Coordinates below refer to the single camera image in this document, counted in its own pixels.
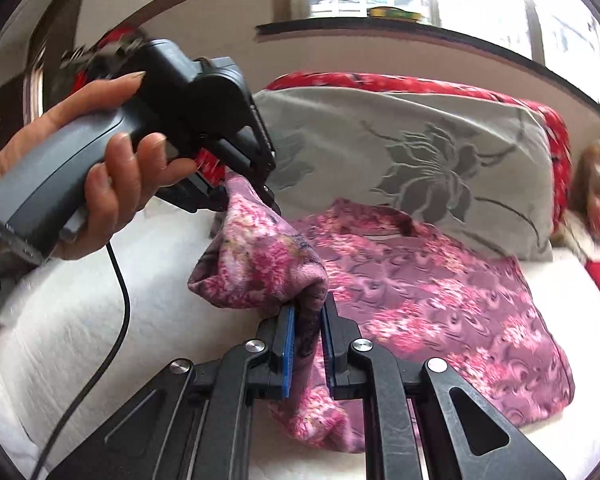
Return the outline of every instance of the bed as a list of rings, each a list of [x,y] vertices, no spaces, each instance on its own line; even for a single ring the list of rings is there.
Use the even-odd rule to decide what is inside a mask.
[[[206,248],[211,222],[208,212],[190,216],[152,199],[147,211],[114,237],[132,298],[129,336],[65,429],[52,463],[173,358],[216,358],[253,333],[258,319],[250,312],[226,312],[202,300],[192,304],[186,277]],[[554,249],[552,262],[525,262],[522,267],[538,309],[568,355],[576,383],[574,401],[560,415],[523,431],[569,480],[584,480],[600,460],[600,292],[567,249]],[[67,285],[69,275],[93,273],[95,280]],[[76,301],[87,290],[90,299]],[[115,338],[122,316],[119,294],[102,252],[47,267],[21,284],[0,330],[0,409],[11,414],[3,417],[3,425],[17,429],[20,421],[35,444],[45,441]],[[27,308],[16,317],[25,298]],[[27,453],[35,455],[24,432],[20,430],[20,440],[1,441],[17,454],[22,471],[32,463]],[[251,480],[364,477],[362,455],[307,448],[285,436],[264,404],[256,407]]]

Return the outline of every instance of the hand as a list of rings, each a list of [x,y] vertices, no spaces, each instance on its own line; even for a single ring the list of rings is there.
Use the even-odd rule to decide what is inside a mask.
[[[122,105],[140,88],[143,77],[144,72],[137,72],[91,82],[25,126],[0,150],[0,178],[35,146],[79,116]],[[88,224],[74,242],[59,242],[54,256],[75,260],[104,247],[158,188],[172,186],[197,170],[190,158],[167,164],[164,144],[163,134],[149,134],[134,153],[127,134],[110,139],[104,162],[90,169],[84,184]]]

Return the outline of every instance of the pink floral fabric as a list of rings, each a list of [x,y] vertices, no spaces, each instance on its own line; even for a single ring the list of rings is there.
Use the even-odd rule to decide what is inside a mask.
[[[189,289],[220,308],[260,308],[267,315],[296,301],[293,380],[283,403],[294,412],[311,372],[327,273],[315,250],[262,203],[244,177],[228,172],[224,185],[224,222],[193,269]]]
[[[316,348],[327,276],[338,312],[364,337],[399,358],[445,358],[515,425],[543,420],[573,400],[567,358],[514,258],[485,260],[388,206],[340,199],[288,224],[243,177],[230,173],[226,188],[226,218],[189,288],[221,308],[271,311],[296,298],[290,398],[271,406],[292,437],[364,451],[362,404],[331,399]]]
[[[485,260],[404,213],[347,200],[293,226],[324,261],[339,314],[396,357],[445,358],[516,426],[573,400],[566,355],[514,258]],[[329,397],[321,348],[299,409],[274,416],[312,446],[363,452],[362,404]]]

